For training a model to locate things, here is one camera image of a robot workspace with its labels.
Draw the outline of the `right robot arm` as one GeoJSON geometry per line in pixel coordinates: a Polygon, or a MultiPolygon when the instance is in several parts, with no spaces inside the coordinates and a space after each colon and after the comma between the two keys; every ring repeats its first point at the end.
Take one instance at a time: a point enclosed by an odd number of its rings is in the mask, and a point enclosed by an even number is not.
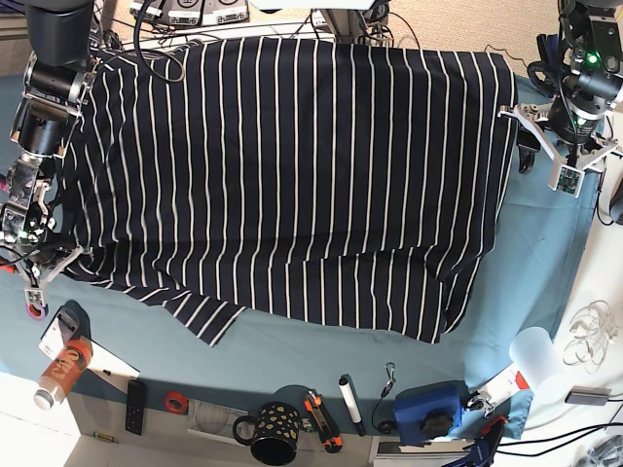
{"type": "Polygon", "coordinates": [[[95,78],[96,23],[92,1],[27,1],[23,12],[32,54],[10,131],[20,153],[1,178],[8,195],[1,205],[1,247],[7,252],[1,267],[21,275],[26,311],[41,320],[48,314],[47,285],[84,252],[70,235],[55,231],[60,198],[46,195],[60,187],[57,164],[83,119],[95,78]]]}

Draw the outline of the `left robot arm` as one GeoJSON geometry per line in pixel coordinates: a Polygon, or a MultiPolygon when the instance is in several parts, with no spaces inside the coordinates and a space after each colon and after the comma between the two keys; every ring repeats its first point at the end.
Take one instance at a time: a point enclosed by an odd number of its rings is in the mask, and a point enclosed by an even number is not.
{"type": "Polygon", "coordinates": [[[498,115],[520,126],[520,171],[544,150],[552,161],[548,186],[580,195],[587,171],[608,155],[622,155],[618,140],[599,124],[622,103],[622,47],[616,21],[620,1],[560,1],[559,31],[537,37],[540,60],[528,66],[546,104],[502,106],[498,115]]]}

